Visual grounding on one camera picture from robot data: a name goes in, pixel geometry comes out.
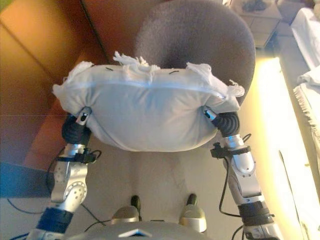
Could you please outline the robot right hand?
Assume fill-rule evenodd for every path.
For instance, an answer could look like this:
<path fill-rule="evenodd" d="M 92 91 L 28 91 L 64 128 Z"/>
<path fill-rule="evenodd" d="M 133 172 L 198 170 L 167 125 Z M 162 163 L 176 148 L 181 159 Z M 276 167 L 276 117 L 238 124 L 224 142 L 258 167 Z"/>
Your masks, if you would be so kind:
<path fill-rule="evenodd" d="M 205 107 L 204 115 L 220 131 L 222 137 L 231 137 L 240 133 L 240 119 L 237 112 L 214 113 Z"/>

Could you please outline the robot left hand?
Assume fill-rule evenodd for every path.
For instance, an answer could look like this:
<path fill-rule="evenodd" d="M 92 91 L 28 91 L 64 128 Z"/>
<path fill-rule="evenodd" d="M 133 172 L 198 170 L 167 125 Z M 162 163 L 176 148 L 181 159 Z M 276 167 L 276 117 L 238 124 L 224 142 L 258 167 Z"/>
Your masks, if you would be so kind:
<path fill-rule="evenodd" d="M 91 137 L 91 130 L 87 127 L 87 122 L 92 113 L 89 107 L 84 107 L 79 115 L 67 114 L 62 126 L 61 134 L 67 144 L 87 145 Z"/>

